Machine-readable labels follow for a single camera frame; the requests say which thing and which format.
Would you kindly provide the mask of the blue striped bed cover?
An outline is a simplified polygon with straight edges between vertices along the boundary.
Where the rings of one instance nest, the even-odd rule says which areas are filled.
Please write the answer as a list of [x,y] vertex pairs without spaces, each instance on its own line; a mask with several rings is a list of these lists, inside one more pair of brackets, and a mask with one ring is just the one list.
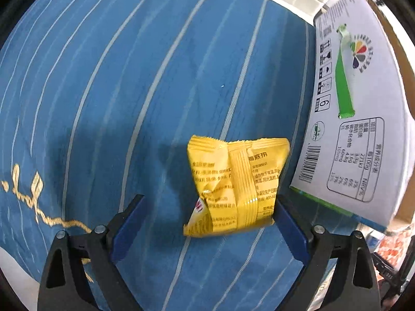
[[57,231],[150,214],[125,259],[145,310],[273,310],[301,264],[275,226],[186,238],[190,137],[287,138],[279,193],[311,223],[353,219],[290,190],[315,29],[270,0],[36,0],[1,48],[1,247],[40,279]]

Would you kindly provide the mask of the yellow snack packet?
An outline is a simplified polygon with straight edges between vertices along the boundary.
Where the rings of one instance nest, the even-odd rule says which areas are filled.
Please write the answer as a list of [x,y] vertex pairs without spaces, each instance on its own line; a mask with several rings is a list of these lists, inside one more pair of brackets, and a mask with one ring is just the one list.
[[183,233],[209,237],[272,225],[287,138],[222,140],[192,136],[187,154],[198,200]]

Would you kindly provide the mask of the open cardboard box blue sides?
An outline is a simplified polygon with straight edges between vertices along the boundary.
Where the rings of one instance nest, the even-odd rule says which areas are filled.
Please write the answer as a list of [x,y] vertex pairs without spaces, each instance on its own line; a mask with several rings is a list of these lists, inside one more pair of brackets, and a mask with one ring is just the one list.
[[291,187],[384,232],[414,170],[414,119],[369,0],[316,18],[314,91]]

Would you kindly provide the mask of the orange floral blanket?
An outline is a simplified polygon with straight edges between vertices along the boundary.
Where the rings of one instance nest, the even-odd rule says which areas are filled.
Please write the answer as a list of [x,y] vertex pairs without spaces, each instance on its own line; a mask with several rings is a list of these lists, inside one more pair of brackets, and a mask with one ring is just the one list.
[[411,241],[411,230],[403,231],[394,236],[385,236],[376,252],[392,266],[399,268],[404,260]]

